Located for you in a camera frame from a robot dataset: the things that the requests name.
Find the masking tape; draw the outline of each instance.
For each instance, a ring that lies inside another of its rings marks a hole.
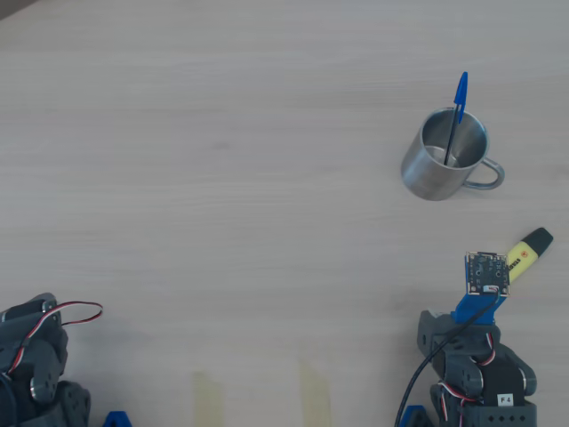
[[[306,361],[299,368],[304,427],[332,427],[328,381]]]
[[[195,372],[192,378],[194,392],[194,427],[223,427],[223,392],[221,384],[205,372]]]

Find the light wood surface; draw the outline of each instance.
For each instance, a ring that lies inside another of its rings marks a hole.
[[[562,425],[568,13],[43,0],[0,21],[2,308],[44,291],[105,305],[68,330],[93,426],[111,409],[191,426],[207,375],[226,427],[302,427],[301,360],[329,384],[334,427],[389,426],[421,361],[419,314],[454,308],[464,253],[544,226],[554,245],[497,321],[538,375],[540,425]],[[426,202],[399,165],[464,70],[506,181]],[[411,402],[430,407],[435,380]]]

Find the blue bracket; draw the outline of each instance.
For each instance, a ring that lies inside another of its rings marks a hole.
[[[399,427],[433,427],[432,422],[429,420],[427,411],[423,405],[409,405],[405,412]]]
[[[131,420],[124,411],[109,412],[103,427],[132,427]]]
[[[451,316],[456,323],[466,323],[472,316],[481,311],[484,307],[489,306],[496,295],[464,295],[456,306],[456,311],[451,311]],[[501,296],[500,300],[486,313],[484,313],[474,325],[493,325],[494,312],[504,302],[506,297]]]

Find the blue plastic part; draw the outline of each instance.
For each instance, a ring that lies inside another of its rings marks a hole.
[[[109,412],[103,427],[132,427],[131,420],[124,411]]]
[[[466,274],[466,283],[468,286],[469,285],[469,281],[468,281],[468,274],[469,274],[469,269],[468,269],[468,263],[467,263],[467,259],[466,257],[464,257],[464,270],[465,270],[465,274]],[[475,314],[477,314],[479,311],[481,311],[484,307],[489,306],[492,301],[494,301],[494,298],[496,297],[495,294],[490,294],[490,295],[469,295],[469,290],[466,290],[466,295],[464,295],[461,299],[461,301],[458,303],[458,305],[456,306],[456,311],[452,311],[451,312],[451,316],[453,317],[454,321],[456,323],[466,323],[470,318],[472,318],[472,316],[474,316]],[[506,300],[505,296],[501,296],[500,299],[498,300],[497,303],[494,304],[494,306],[487,311],[486,313],[484,313],[476,322],[474,322],[474,325],[493,325],[494,324],[494,313],[496,312],[496,310],[498,310],[498,308],[501,306],[501,304]]]
[[[454,96],[454,103],[461,106],[461,112],[459,114],[459,123],[462,121],[462,115],[464,114],[464,108],[466,107],[466,92],[469,89],[469,73],[466,71],[462,73],[461,81],[459,82],[459,87],[456,88],[456,95]]]
[[[425,414],[425,416],[427,416],[427,411],[425,410],[425,407],[423,405],[409,405],[405,409],[405,412],[403,412],[403,418],[401,418],[401,423],[399,424],[399,427],[405,427],[407,423],[409,423],[411,415],[413,415],[416,411],[421,411],[422,413]]]

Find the yellow highlighter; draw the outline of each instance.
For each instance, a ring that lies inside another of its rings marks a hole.
[[[520,274],[529,269],[552,241],[553,236],[543,227],[540,227],[515,245],[508,252],[509,283],[512,283]]]

